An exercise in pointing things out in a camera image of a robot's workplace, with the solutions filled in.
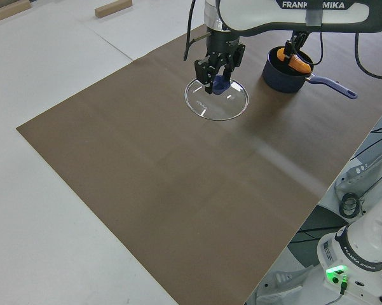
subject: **orange object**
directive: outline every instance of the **orange object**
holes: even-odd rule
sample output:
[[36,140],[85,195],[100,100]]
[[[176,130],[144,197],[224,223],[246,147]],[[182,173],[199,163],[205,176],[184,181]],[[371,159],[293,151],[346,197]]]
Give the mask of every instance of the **orange object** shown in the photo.
[[[284,48],[280,48],[277,50],[277,58],[284,61],[285,55],[284,55]],[[311,66],[304,63],[297,55],[293,55],[291,57],[291,60],[288,64],[288,66],[292,67],[295,71],[298,71],[302,74],[309,74],[312,72]]]

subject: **cable connector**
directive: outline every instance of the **cable connector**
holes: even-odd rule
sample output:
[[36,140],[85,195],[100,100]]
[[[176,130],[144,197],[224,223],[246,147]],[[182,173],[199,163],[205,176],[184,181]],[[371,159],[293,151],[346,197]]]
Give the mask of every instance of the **cable connector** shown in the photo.
[[348,288],[348,276],[344,275],[341,284],[341,295],[344,295],[345,290]]

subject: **green light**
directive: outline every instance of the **green light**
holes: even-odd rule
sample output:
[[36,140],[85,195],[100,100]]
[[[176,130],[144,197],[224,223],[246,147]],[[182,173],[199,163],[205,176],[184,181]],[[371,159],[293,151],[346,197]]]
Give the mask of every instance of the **green light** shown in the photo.
[[335,273],[336,271],[345,271],[345,270],[346,270],[346,266],[339,265],[339,266],[327,269],[326,273],[330,274],[330,273]]

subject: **brown paper sheet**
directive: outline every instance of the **brown paper sheet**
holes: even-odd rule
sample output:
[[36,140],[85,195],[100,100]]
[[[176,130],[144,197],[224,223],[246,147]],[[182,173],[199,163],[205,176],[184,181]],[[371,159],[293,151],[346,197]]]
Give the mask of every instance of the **brown paper sheet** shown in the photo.
[[[18,128],[180,305],[243,304],[382,115],[382,81],[355,66],[352,35],[326,34],[315,72],[358,100],[269,88],[266,54],[289,35],[242,39],[234,78],[250,105],[237,119],[187,108],[205,47],[183,62],[180,37]],[[314,36],[305,50],[316,60],[318,49]]]

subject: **white surface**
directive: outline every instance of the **white surface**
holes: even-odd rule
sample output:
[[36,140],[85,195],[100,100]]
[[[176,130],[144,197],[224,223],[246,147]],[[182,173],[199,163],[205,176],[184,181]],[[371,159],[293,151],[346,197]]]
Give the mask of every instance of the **white surface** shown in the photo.
[[95,19],[105,2],[38,0],[0,21],[0,304],[176,304],[15,130],[186,30],[189,1]]

